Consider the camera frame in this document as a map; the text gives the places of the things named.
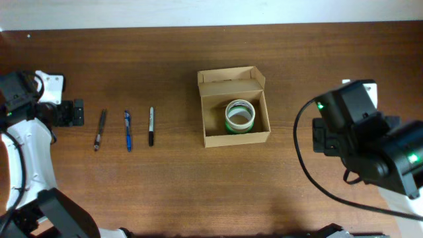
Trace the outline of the black gel pen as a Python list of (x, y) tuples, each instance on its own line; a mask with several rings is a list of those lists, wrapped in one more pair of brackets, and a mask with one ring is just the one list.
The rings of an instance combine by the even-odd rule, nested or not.
[(107, 114), (107, 110), (103, 109), (100, 115), (99, 123), (98, 123), (98, 131), (97, 131), (95, 142), (94, 142), (94, 151), (98, 151), (100, 149), (100, 141), (101, 141), (102, 133), (104, 130), (104, 125), (106, 122), (106, 114)]

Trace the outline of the blue ballpoint pen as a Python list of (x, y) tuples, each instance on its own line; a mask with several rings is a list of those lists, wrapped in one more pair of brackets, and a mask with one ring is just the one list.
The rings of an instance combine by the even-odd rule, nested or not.
[(126, 127), (126, 144), (127, 149), (129, 152), (132, 151), (132, 139), (131, 139), (131, 116), (128, 110), (124, 111), (124, 121), (125, 121), (125, 127)]

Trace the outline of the black white marker pen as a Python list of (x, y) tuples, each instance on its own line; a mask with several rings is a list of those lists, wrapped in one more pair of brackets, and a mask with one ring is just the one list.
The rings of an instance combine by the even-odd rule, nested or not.
[(154, 108), (149, 109), (149, 147), (154, 145)]

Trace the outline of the beige masking tape roll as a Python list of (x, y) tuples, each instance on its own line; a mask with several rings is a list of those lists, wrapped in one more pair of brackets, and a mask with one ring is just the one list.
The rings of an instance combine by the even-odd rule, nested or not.
[(225, 122), (232, 128), (245, 129), (254, 123), (256, 116), (254, 106), (247, 100), (231, 101), (225, 109)]

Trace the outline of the green tape roll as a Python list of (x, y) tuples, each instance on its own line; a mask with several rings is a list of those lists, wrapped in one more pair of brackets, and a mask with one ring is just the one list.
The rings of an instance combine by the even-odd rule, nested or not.
[(225, 129), (226, 129), (228, 134), (249, 133), (252, 130), (253, 126), (254, 126), (254, 123), (252, 123), (249, 127), (245, 128), (245, 129), (235, 129), (235, 128), (232, 128), (231, 125), (228, 122), (225, 123)]

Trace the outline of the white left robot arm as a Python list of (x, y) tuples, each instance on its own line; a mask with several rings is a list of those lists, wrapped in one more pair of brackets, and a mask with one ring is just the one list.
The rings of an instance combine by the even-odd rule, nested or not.
[(10, 190), (2, 237), (133, 237), (126, 228), (99, 228), (58, 189), (51, 159), (54, 127), (82, 126), (83, 100), (63, 100), (65, 76), (14, 71), (1, 76), (1, 141)]

